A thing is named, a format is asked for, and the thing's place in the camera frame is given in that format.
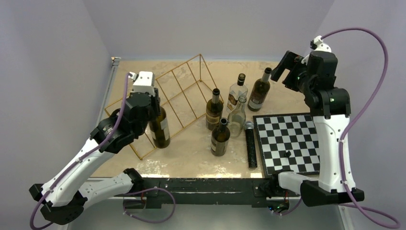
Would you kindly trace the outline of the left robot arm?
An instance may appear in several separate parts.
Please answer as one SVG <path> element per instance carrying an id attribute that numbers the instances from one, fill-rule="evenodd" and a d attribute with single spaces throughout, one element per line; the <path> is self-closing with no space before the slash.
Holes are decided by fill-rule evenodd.
<path id="1" fill-rule="evenodd" d="M 121 107 L 102 120 L 91 132 L 79 153 L 55 177 L 44 184 L 33 184 L 29 192 L 49 225 L 66 225 L 90 206 L 110 197 L 137 196 L 144 190 L 144 179 L 133 168 L 118 176 L 86 184 L 87 179 L 106 161 L 144 134 L 150 121 L 160 113 L 158 89 L 136 90 L 125 94 Z"/>

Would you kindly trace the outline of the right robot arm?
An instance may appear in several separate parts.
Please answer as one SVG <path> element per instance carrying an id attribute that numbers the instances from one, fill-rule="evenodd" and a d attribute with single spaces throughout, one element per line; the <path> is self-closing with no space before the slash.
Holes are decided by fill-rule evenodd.
<path id="1" fill-rule="evenodd" d="M 304 58 L 287 51 L 271 73 L 278 81 L 288 70 L 283 84 L 304 95 L 305 104 L 316 128 L 319 144 L 320 170 L 311 178 L 289 170 L 274 172 L 269 189 L 275 195 L 289 190 L 300 195 L 308 207 L 355 203 L 365 199 L 352 177 L 347 144 L 350 124 L 350 96 L 335 86 L 337 57 L 326 51 L 312 51 Z"/>

